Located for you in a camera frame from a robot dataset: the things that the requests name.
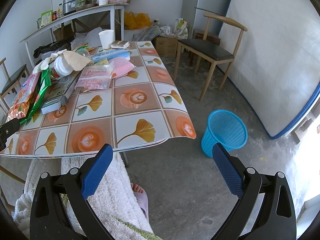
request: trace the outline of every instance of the mattress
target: mattress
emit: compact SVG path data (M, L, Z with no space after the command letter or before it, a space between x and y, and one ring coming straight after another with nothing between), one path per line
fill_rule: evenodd
M229 78L278 138L319 94L320 17L309 0L231 0L227 17L248 28ZM223 24L220 46L233 51L239 31Z

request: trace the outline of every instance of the brown paper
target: brown paper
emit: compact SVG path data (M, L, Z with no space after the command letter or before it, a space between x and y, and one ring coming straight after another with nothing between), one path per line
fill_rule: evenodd
M73 51L67 50L63 52L63 56L67 63L75 70L83 70L85 66L87 66L91 60L87 57L84 57L78 53L75 53Z

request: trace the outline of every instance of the foot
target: foot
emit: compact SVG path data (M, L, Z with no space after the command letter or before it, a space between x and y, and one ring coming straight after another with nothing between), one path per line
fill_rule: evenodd
M131 182L130 185L131 185L133 192L144 193L144 190L138 184L134 184Z

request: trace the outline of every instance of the refrigerator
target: refrigerator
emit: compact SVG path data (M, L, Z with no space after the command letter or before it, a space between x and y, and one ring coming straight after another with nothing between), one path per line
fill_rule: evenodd
M230 0L183 0L181 18L188 24L189 37L192 37L193 29L205 29L207 19L204 13L213 13L225 16L228 10ZM222 22L211 20L209 32L220 32Z

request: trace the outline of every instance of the concrete floor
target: concrete floor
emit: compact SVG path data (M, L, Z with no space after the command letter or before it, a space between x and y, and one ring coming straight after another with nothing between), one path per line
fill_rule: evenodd
M162 60L173 76L175 59ZM194 65L189 66L188 54L183 53L175 84L193 121L196 139L174 138L159 146L127 152L129 177L148 194L150 224L154 233L164 240L211 239L236 203L237 197L229 192L214 161L200 147L207 117L216 109L232 111L247 127L246 145L231 154L260 173L274 175L283 171L298 214L307 193L309 198L320 193L318 187L313 187L313 192L308 191L309 185L318 185L320 178L320 157L316 151L319 135L307 136L299 146L290 135L270 140L246 101L229 81L218 91L223 77L218 70L213 74L203 101L199 102L209 63L202 60L197 74L193 73ZM0 158L0 165L25 179L30 160ZM22 194L23 185L2 172L0 185L8 202L14 205ZM251 229L261 202L262 196L258 198L244 233Z

